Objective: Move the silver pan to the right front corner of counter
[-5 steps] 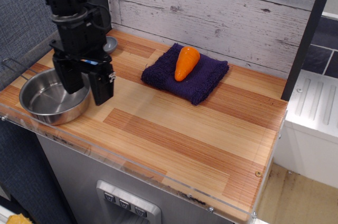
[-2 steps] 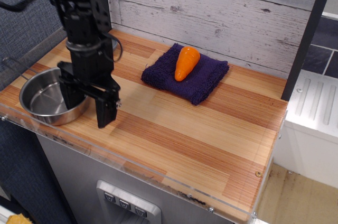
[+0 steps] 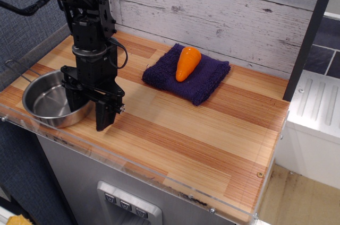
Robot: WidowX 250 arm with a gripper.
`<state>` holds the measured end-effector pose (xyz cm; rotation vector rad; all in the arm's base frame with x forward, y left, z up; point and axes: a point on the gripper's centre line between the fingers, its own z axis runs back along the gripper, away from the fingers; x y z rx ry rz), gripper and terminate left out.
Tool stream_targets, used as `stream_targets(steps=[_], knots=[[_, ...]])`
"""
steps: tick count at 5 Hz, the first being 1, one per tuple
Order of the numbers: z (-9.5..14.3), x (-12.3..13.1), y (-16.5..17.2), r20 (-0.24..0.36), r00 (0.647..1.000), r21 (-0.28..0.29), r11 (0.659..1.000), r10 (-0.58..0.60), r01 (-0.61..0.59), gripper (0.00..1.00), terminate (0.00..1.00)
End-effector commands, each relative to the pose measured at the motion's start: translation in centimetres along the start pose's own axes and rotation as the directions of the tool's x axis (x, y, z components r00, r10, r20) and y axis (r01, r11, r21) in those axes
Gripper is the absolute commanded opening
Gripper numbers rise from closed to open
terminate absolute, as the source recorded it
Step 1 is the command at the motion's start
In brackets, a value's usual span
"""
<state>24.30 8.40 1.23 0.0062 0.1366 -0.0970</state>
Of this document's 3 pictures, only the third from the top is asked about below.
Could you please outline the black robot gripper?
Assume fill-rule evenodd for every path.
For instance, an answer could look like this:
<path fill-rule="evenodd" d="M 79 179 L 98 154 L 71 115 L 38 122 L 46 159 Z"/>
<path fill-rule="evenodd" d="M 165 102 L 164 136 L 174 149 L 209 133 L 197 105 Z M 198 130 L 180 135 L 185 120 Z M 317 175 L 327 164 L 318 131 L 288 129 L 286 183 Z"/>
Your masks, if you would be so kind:
<path fill-rule="evenodd" d="M 116 84 L 117 45 L 103 44 L 97 50 L 83 50 L 72 46 L 76 67 L 63 66 L 63 86 L 70 111 L 74 112 L 96 102 L 96 130 L 111 125 L 116 113 L 125 110 L 124 91 Z"/>

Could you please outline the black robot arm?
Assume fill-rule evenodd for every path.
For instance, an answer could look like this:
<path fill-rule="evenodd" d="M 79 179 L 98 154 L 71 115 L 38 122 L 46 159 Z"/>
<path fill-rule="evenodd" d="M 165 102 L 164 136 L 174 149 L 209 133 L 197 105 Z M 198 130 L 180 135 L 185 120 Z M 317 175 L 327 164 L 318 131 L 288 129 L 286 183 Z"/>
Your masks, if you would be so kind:
<path fill-rule="evenodd" d="M 34 9 L 48 0 L 39 0 Z M 74 40 L 72 52 L 76 66 L 63 66 L 63 86 L 75 110 L 83 102 L 96 104 L 96 129 L 111 125 L 124 110 L 124 91 L 116 84 L 117 49 L 122 45 L 113 38 L 115 23 L 108 0 L 57 0 L 64 11 Z"/>

